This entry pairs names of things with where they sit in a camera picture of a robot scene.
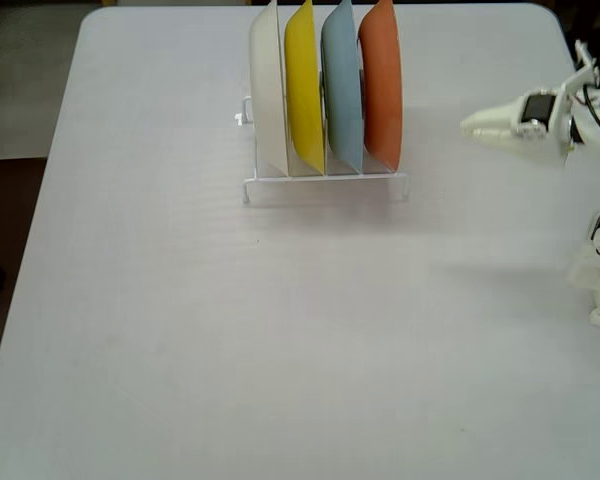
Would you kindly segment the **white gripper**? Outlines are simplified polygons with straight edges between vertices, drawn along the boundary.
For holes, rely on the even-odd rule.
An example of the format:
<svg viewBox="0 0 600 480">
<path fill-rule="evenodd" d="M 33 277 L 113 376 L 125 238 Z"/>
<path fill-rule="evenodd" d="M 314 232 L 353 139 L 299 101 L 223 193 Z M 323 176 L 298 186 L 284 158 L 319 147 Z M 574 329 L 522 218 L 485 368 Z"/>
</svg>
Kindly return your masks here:
<svg viewBox="0 0 600 480">
<path fill-rule="evenodd" d="M 479 110 L 461 121 L 477 143 L 542 165 L 563 166 L 571 147 L 571 96 L 539 90 L 521 100 Z M 519 124 L 519 136 L 513 135 Z"/>
</svg>

